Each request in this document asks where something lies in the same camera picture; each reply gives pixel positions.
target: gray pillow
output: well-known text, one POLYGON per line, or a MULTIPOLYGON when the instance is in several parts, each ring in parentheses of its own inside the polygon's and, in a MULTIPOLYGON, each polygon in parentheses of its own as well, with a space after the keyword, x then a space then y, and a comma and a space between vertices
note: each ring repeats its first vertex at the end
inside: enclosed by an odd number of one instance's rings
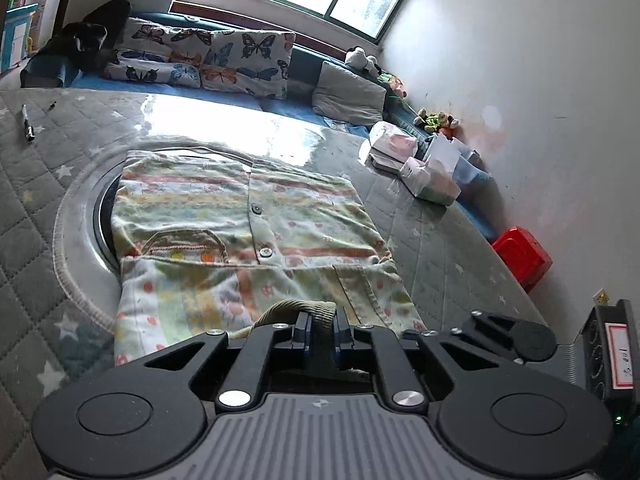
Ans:
POLYGON ((382 120, 385 95, 382 86, 325 61, 311 106, 316 114, 335 121, 372 126, 382 120))

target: wall socket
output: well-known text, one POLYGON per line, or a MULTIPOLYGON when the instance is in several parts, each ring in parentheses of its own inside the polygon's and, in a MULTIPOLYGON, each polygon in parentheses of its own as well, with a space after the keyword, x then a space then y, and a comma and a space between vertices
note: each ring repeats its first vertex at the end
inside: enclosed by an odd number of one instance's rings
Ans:
POLYGON ((601 288, 593 297, 593 303, 597 306, 609 306, 609 295, 607 291, 601 288))

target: red plastic stool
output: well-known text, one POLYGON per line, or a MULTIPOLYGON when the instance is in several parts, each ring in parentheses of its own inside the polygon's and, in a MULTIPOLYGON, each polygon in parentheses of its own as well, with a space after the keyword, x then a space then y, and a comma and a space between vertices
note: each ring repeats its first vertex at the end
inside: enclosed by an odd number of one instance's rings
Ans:
POLYGON ((542 245, 522 227, 507 229, 492 247, 526 292, 539 282, 553 263, 542 245))

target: window sill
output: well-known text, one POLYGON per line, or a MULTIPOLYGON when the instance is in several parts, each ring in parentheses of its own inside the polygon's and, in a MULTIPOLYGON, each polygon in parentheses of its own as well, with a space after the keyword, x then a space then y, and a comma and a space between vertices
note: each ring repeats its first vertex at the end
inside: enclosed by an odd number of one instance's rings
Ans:
POLYGON ((353 46, 361 46, 367 53, 378 56, 382 51, 373 44, 352 32, 326 22, 302 10, 274 2, 273 0, 179 0, 190 4, 228 10, 236 14, 244 14, 273 23, 280 27, 294 30, 300 34, 315 38, 340 50, 347 50, 353 46))

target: black pen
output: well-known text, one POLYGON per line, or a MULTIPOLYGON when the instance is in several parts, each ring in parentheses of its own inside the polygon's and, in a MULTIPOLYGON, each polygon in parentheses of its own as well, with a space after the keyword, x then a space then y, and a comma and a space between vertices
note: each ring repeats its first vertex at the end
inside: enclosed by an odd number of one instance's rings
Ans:
POLYGON ((31 142, 36 138, 36 134, 33 133, 33 126, 29 124, 29 117, 27 116, 27 106, 22 105, 20 111, 22 112, 22 118, 24 120, 24 137, 28 142, 31 142))

